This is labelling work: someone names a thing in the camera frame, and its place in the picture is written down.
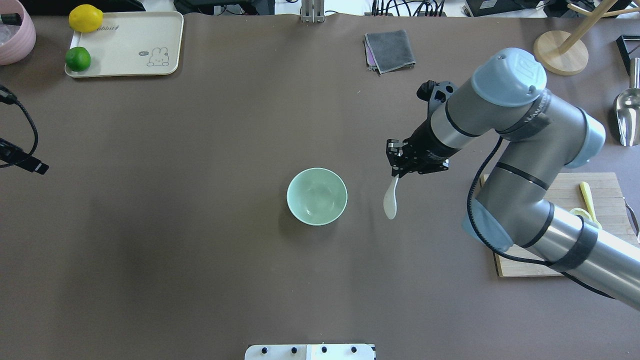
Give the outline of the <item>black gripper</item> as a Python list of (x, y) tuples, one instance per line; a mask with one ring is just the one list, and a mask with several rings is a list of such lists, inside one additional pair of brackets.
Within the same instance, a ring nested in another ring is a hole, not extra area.
[(385, 152), (391, 176), (399, 179), (409, 173), (439, 173), (450, 168), (451, 149), (437, 139), (430, 119), (404, 141), (387, 139)]

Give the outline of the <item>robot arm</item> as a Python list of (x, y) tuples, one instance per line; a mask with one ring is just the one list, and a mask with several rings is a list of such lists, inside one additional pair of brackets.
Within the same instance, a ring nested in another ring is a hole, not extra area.
[(552, 94), (546, 70), (521, 48), (504, 48), (435, 109), (407, 139), (388, 139), (391, 175), (446, 170), (473, 139), (494, 130), (508, 146), (480, 191), (469, 190), (466, 231), (508, 258), (514, 245), (541, 265), (601, 296), (639, 308), (639, 249), (545, 199), (563, 168), (597, 155), (604, 126)]

